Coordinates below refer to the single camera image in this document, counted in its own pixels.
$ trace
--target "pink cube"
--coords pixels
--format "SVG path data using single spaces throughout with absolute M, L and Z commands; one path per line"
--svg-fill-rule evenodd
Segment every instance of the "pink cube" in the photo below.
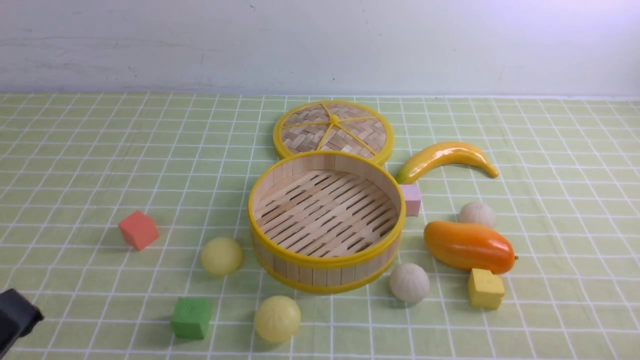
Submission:
M 420 189 L 415 184 L 400 185 L 406 207 L 406 216 L 416 217 L 420 213 L 420 200 L 422 195 Z
M 119 222 L 118 227 L 124 241 L 138 251 L 142 251 L 160 237 L 153 219 L 140 210 L 134 211 Z

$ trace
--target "foam block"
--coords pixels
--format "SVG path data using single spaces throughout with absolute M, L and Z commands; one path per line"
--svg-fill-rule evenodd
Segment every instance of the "foam block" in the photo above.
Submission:
M 136 210 L 119 222 L 118 228 L 120 228 L 124 241 L 138 251 L 143 250 L 160 237 L 156 223 L 140 210 Z
M 171 328 L 177 338 L 204 339 L 209 332 L 211 305 L 207 299 L 181 297 L 173 308 Z
M 471 269 L 467 283 L 469 305 L 497 309 L 504 297 L 502 279 L 489 270 Z
M 420 213 L 420 200 L 422 194 L 416 184 L 402 184 L 400 190 L 404 196 L 404 205 L 406 206 L 406 216 L 416 217 Z

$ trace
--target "bamboo steamer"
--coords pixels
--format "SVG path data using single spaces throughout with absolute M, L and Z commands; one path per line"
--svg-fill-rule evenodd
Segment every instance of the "bamboo steamer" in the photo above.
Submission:
M 348 291 L 378 278 L 397 255 L 405 211 L 389 173 L 338 151 L 280 160 L 254 184 L 248 203 L 260 264 L 311 293 Z
M 283 115 L 273 130 L 280 159 L 312 151 L 341 151 L 377 165 L 391 156 L 391 125 L 377 111 L 355 102 L 327 100 L 299 106 Z

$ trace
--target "yellow banana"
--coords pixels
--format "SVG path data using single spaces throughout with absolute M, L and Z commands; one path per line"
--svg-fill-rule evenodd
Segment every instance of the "yellow banana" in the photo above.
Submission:
M 399 184 L 412 184 L 427 171 L 446 164 L 462 164 L 483 169 L 490 177 L 498 176 L 496 169 L 482 150 L 465 142 L 440 142 L 412 156 L 398 170 L 396 181 Z

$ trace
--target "woven bamboo lattice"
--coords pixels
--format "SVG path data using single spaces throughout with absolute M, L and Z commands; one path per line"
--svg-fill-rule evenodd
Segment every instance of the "woven bamboo lattice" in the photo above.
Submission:
M 387 132 L 379 118 L 363 106 L 323 101 L 290 114 L 280 130 L 292 154 L 316 150 L 350 152 L 367 159 L 379 153 Z
M 398 221 L 391 198 L 372 181 L 336 170 L 312 170 L 278 182 L 255 207 L 265 235 L 308 256 L 332 258 L 382 240 Z

